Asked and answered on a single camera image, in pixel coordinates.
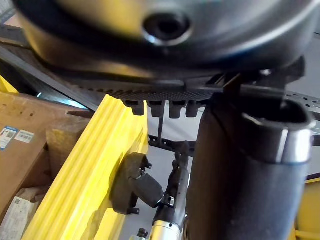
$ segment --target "barcode label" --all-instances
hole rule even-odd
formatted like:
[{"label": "barcode label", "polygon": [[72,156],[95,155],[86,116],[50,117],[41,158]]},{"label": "barcode label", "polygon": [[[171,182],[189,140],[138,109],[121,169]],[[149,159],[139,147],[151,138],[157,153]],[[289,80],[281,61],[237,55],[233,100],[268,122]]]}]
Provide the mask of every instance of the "barcode label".
[{"label": "barcode label", "polygon": [[35,136],[35,134],[32,132],[20,130],[14,139],[28,144],[31,142],[31,140],[34,138],[34,136]]},{"label": "barcode label", "polygon": [[2,131],[0,132],[0,150],[4,151],[7,147],[7,145],[10,143],[11,139],[14,138],[16,133],[18,132],[18,129],[6,126]]}]

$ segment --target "bolt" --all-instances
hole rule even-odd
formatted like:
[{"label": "bolt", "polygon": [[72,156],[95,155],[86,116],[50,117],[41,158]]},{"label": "bolt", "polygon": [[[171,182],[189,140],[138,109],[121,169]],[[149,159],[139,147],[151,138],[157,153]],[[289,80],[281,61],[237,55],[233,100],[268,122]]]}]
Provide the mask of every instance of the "bolt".
[{"label": "bolt", "polygon": [[137,236],[140,238],[146,238],[148,236],[148,231],[144,228],[140,228]]}]

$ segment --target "black cylinder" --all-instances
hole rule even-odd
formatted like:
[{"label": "black cylinder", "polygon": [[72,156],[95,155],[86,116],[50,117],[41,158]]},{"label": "black cylinder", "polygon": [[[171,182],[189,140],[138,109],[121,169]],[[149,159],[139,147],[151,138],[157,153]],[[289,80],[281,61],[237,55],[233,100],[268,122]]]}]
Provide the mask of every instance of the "black cylinder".
[{"label": "black cylinder", "polygon": [[187,194],[191,240],[286,240],[308,170],[314,121],[292,101],[214,96]]}]

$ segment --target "white label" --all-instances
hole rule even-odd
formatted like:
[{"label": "white label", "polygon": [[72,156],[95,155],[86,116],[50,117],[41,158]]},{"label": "white label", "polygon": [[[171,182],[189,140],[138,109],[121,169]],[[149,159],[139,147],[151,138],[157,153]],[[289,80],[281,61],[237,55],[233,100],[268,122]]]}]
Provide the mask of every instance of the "white label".
[{"label": "white label", "polygon": [[17,134],[17,136],[14,139],[28,144],[31,142],[34,136],[35,134],[32,132],[20,130],[20,132]]},{"label": "white label", "polygon": [[15,196],[0,226],[0,240],[20,240],[38,204]]},{"label": "white label", "polygon": [[6,126],[0,132],[0,150],[5,150],[7,145],[10,143],[11,139],[14,138],[18,129]]}]

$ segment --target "round hole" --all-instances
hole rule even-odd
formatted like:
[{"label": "round hole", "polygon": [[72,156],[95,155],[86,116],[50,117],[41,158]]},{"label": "round hole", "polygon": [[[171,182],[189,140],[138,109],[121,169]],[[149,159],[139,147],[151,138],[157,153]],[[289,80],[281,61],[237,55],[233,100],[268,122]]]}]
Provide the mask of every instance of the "round hole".
[{"label": "round hole", "polygon": [[156,13],[143,23],[145,39],[156,45],[166,45],[170,41],[183,42],[185,33],[190,29],[190,22],[183,14]]}]

